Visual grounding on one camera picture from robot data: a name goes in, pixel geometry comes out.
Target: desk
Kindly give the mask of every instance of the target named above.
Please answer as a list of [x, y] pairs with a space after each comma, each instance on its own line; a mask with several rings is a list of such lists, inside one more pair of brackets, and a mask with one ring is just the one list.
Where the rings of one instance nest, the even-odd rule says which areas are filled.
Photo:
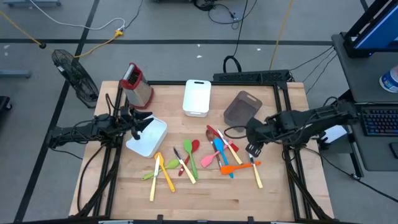
[[[331, 37], [337, 56], [346, 76], [349, 90], [344, 94], [352, 98], [355, 103], [398, 103], [396, 93], [389, 93], [379, 84], [382, 74], [389, 71], [398, 63], [398, 54], [392, 52], [378, 52], [369, 58], [349, 58], [343, 47], [344, 39], [338, 35]], [[389, 143], [397, 142], [396, 137], [369, 137], [365, 136], [361, 123], [351, 125], [352, 133], [364, 167], [369, 171], [398, 171], [398, 161], [389, 149]], [[351, 154], [354, 167], [358, 163], [358, 156], [353, 149]], [[361, 177], [361, 168], [356, 168], [356, 175]]]
[[[104, 96], [109, 93], [111, 99], [115, 99], [117, 86], [118, 82], [102, 83], [95, 114], [107, 113]], [[153, 85], [153, 87], [155, 96], [147, 110], [153, 111], [156, 117], [168, 124], [168, 134], [160, 145], [159, 151], [162, 152], [165, 161], [169, 161], [175, 159], [172, 152], [175, 146], [182, 157], [185, 157], [187, 154], [183, 151], [183, 140], [198, 139], [200, 148], [194, 153], [194, 158], [199, 179], [195, 185], [192, 185], [185, 174], [178, 177], [179, 168], [169, 170], [169, 176], [175, 186], [175, 193], [171, 193], [163, 173], [160, 173], [157, 178], [155, 201], [149, 202], [152, 181], [142, 181], [141, 178], [144, 174], [153, 171], [155, 160], [141, 157], [123, 146], [111, 211], [112, 219], [155, 220], [158, 214], [163, 214], [165, 220], [243, 221], [248, 220], [248, 216], [253, 216], [255, 221], [294, 220], [285, 163], [281, 158], [282, 146], [268, 144], [264, 146], [262, 153], [256, 159], [262, 162], [262, 165], [257, 168], [264, 185], [263, 189], [258, 189], [253, 169], [237, 170], [234, 173], [234, 179], [230, 179], [228, 175], [220, 174], [215, 162], [206, 169], [200, 167], [200, 159], [213, 152], [205, 136], [206, 125], [210, 124], [220, 129], [227, 128], [223, 121], [223, 112], [241, 90], [249, 92], [262, 101], [262, 107], [256, 114], [257, 119], [264, 120], [267, 116], [275, 114], [277, 109], [272, 87], [212, 86], [210, 111], [206, 118], [185, 116], [182, 110], [185, 86]], [[288, 87], [292, 108], [307, 110], [308, 104], [303, 84], [289, 83]], [[131, 134], [126, 134], [124, 140], [130, 138]], [[246, 139], [237, 140], [235, 144], [240, 148], [238, 155], [242, 161], [249, 162], [244, 150], [247, 144]], [[98, 142], [87, 144], [81, 170], [99, 145]], [[314, 142], [308, 146], [317, 150]], [[226, 155], [232, 164], [236, 163], [232, 162], [233, 157], [229, 152]], [[302, 150], [301, 155], [307, 189], [324, 211], [332, 217], [333, 211], [321, 160], [318, 155], [306, 150]], [[98, 186], [103, 156], [102, 151], [86, 171], [81, 192], [82, 205], [87, 202]], [[70, 209], [71, 215], [77, 213], [77, 188], [78, 186]], [[104, 193], [99, 214], [104, 212], [106, 197], [107, 193]]]

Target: yellow cable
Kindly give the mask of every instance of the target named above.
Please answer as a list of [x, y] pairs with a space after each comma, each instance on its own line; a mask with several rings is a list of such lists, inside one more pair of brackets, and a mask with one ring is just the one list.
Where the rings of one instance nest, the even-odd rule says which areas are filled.
[[116, 38], [118, 38], [118, 37], [120, 37], [120, 36], [122, 36], [122, 35], [123, 35], [123, 32], [122, 32], [122, 31], [116, 30], [116, 33], [115, 33], [115, 35], [114, 35], [114, 37], [113, 37], [112, 39], [108, 40], [107, 42], [105, 42], [105, 43], [103, 43], [103, 44], [99, 44], [99, 45], [93, 47], [91, 50], [87, 51], [87, 52], [84, 53], [84, 54], [77, 55], [77, 56], [73, 56], [73, 58], [80, 58], [80, 57], [84, 57], [84, 56], [86, 56], [86, 55], [89, 55], [89, 54], [93, 53], [93, 51], [95, 51], [97, 48], [102, 47], [102, 46], [104, 46], [104, 45], [106, 45], [106, 44], [112, 42], [114, 39], [116, 39]]
[[30, 40], [32, 40], [33, 42], [35, 42], [36, 44], [42, 45], [42, 43], [40, 43], [38, 40], [36, 40], [35, 38], [33, 38], [31, 35], [29, 35], [26, 31], [24, 31], [22, 28], [20, 28], [17, 24], [15, 24], [14, 21], [12, 21], [10, 19], [10, 17], [8, 17], [4, 12], [0, 11], [0, 14], [7, 19], [7, 21], [9, 23], [11, 23], [15, 28], [19, 29], [19, 31], [21, 31], [25, 36], [27, 36]]
[[[38, 40], [34, 39], [34, 38], [33, 38], [31, 35], [29, 35], [26, 31], [24, 31], [24, 30], [23, 30], [22, 28], [20, 28], [17, 24], [15, 24], [15, 22], [12, 21], [12, 20], [10, 19], [10, 17], [8, 17], [5, 13], [3, 13], [2, 11], [0, 11], [0, 14], [1, 14], [4, 18], [6, 18], [6, 19], [8, 20], [8, 22], [10, 22], [15, 28], [19, 29], [19, 31], [21, 31], [23, 34], [25, 34], [30, 40], [33, 40], [33, 42], [35, 42], [36, 44], [42, 45], [42, 43], [40, 43]], [[105, 42], [105, 43], [103, 43], [103, 44], [99, 44], [99, 45], [95, 46], [93, 49], [89, 50], [87, 53], [74, 56], [74, 58], [80, 58], [80, 57], [89, 55], [89, 54], [93, 53], [93, 51], [96, 50], [97, 48], [102, 47], [102, 46], [104, 46], [104, 45], [106, 45], [106, 44], [112, 42], [114, 39], [116, 39], [116, 38], [118, 38], [118, 37], [120, 37], [120, 36], [122, 36], [122, 35], [123, 35], [123, 32], [122, 32], [122, 31], [116, 30], [116, 33], [115, 33], [115, 35], [114, 35], [114, 37], [113, 37], [112, 39], [108, 40], [107, 42]], [[51, 52], [54, 51], [53, 49], [48, 48], [48, 47], [46, 47], [46, 49], [49, 50], [49, 51], [51, 51]]]
[[271, 59], [271, 64], [269, 65], [269, 70], [271, 70], [272, 64], [274, 63], [274, 58], [275, 58], [275, 55], [276, 55], [276, 51], [278, 49], [279, 40], [282, 38], [282, 33], [284, 32], [287, 18], [289, 18], [289, 13], [290, 13], [290, 10], [292, 9], [292, 4], [293, 4], [293, 0], [290, 0], [289, 7], [287, 8], [287, 11], [286, 11], [285, 19], [284, 19], [284, 21], [282, 23], [282, 27], [280, 28], [280, 31], [279, 31], [279, 35], [278, 35], [278, 39], [276, 41], [274, 53], [272, 54], [272, 59]]

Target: gray carpet floor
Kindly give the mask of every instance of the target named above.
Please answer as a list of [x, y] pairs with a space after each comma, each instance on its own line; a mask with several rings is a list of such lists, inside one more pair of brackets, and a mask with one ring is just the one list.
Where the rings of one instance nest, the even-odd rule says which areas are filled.
[[[44, 10], [61, 22], [85, 24], [95, 0], [61, 2], [61, 7], [45, 7]], [[244, 1], [240, 0], [220, 2], [238, 14], [244, 7]], [[92, 26], [102, 26], [114, 17], [129, 21], [139, 3], [138, 0], [100, 0]], [[244, 21], [241, 39], [276, 40], [288, 4], [289, 0], [258, 0]], [[76, 51], [83, 29], [58, 25], [34, 8], [0, 4], [0, 10], [38, 39], [72, 41], [48, 44], [52, 49], [65, 49], [73, 54]], [[317, 43], [330, 41], [332, 34], [347, 31], [363, 12], [360, 0], [294, 1], [282, 40], [300, 44], [280, 45], [273, 69], [293, 68], [323, 52], [329, 46]], [[216, 8], [212, 16], [221, 21], [230, 19], [222, 8]], [[102, 30], [91, 30], [87, 39], [109, 39], [119, 26], [115, 22]], [[161, 0], [160, 3], [144, 0], [139, 16], [121, 38], [143, 42], [106, 45], [80, 62], [98, 86], [105, 80], [119, 80], [129, 62], [137, 63], [148, 80], [212, 80], [214, 73], [222, 72], [223, 59], [233, 53], [235, 45], [200, 40], [236, 40], [237, 37], [238, 30], [211, 22], [206, 12], [194, 8], [187, 0]], [[35, 44], [17, 41], [21, 39], [25, 36], [0, 18], [0, 68], [28, 69], [33, 73], [30, 79], [0, 79], [0, 95], [10, 96], [14, 105], [0, 127], [0, 223], [14, 221], [64, 81], [51, 61], [50, 52]], [[198, 46], [195, 41], [179, 44], [183, 40], [198, 40], [201, 44]], [[95, 45], [88, 41], [83, 52]], [[274, 45], [241, 44], [236, 57], [244, 71], [267, 70], [273, 50]], [[321, 59], [295, 70], [296, 81], [301, 82]], [[306, 80], [307, 90], [325, 64]], [[234, 65], [228, 64], [228, 71], [235, 70]], [[347, 89], [336, 58], [308, 94], [310, 107], [321, 106], [327, 97], [340, 96]], [[92, 114], [93, 110], [85, 108], [74, 92], [69, 91], [57, 125], [71, 126]], [[353, 166], [349, 155], [336, 153], [342, 147], [348, 148], [349, 144], [343, 142], [324, 153], [333, 163], [351, 173]], [[61, 149], [82, 156], [84, 146], [68, 144]], [[74, 157], [49, 151], [24, 220], [67, 217], [80, 166], [81, 161]], [[398, 204], [359, 185], [328, 164], [325, 164], [324, 172], [336, 218], [357, 223], [398, 223]], [[396, 172], [365, 171], [363, 181], [398, 197]]]

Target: gray plastic container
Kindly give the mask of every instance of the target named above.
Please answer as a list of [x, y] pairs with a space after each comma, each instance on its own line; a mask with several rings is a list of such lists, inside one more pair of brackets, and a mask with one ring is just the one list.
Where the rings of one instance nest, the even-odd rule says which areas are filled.
[[[246, 91], [240, 91], [224, 111], [224, 122], [229, 126], [245, 126], [262, 106], [261, 100]], [[242, 132], [244, 128], [234, 128]]]

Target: wooden table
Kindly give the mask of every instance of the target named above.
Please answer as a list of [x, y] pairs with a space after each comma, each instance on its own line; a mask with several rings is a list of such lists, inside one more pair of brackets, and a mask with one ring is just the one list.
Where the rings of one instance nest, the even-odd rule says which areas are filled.
[[[95, 114], [107, 113], [105, 94], [109, 93], [115, 99], [118, 82], [103, 82], [99, 94]], [[111, 218], [114, 219], [145, 219], [155, 220], [158, 214], [163, 214], [165, 220], [247, 220], [253, 216], [255, 221], [293, 221], [292, 204], [284, 161], [281, 158], [282, 146], [271, 143], [265, 145], [256, 159], [262, 162], [258, 171], [264, 185], [258, 189], [252, 168], [237, 170], [234, 179], [221, 175], [216, 162], [206, 169], [200, 165], [200, 159], [213, 152], [213, 148], [205, 136], [206, 125], [224, 130], [223, 112], [239, 91], [244, 90], [262, 101], [262, 107], [256, 118], [263, 121], [267, 116], [277, 112], [273, 88], [268, 86], [212, 86], [210, 111], [206, 118], [185, 116], [182, 110], [184, 85], [153, 85], [155, 97], [148, 108], [154, 115], [168, 125], [168, 134], [159, 147], [165, 159], [165, 164], [175, 159], [175, 146], [182, 157], [187, 153], [183, 150], [184, 139], [198, 139], [199, 150], [194, 153], [198, 167], [199, 180], [192, 185], [188, 176], [179, 177], [178, 169], [169, 170], [169, 176], [175, 186], [172, 193], [163, 173], [157, 178], [155, 201], [149, 201], [152, 179], [141, 180], [142, 176], [154, 170], [155, 159], [147, 159], [130, 151], [125, 146], [122, 149], [116, 190], [113, 200]], [[308, 104], [302, 83], [288, 83], [290, 103], [294, 110], [307, 110]], [[131, 138], [126, 134], [124, 140]], [[249, 162], [245, 151], [246, 139], [234, 142], [240, 150], [238, 156], [243, 162]], [[86, 146], [81, 170], [87, 160], [99, 148], [98, 142], [90, 142]], [[317, 149], [315, 142], [308, 147]], [[237, 165], [230, 152], [226, 152], [230, 163]], [[81, 192], [81, 204], [87, 202], [98, 186], [104, 150], [98, 154], [89, 165], [84, 176]], [[323, 167], [318, 155], [306, 150], [301, 151], [302, 163], [307, 182], [307, 189], [326, 214], [333, 216]], [[70, 214], [75, 214], [76, 196], [73, 198]], [[100, 214], [103, 214], [108, 191], [103, 194], [103, 204]]]

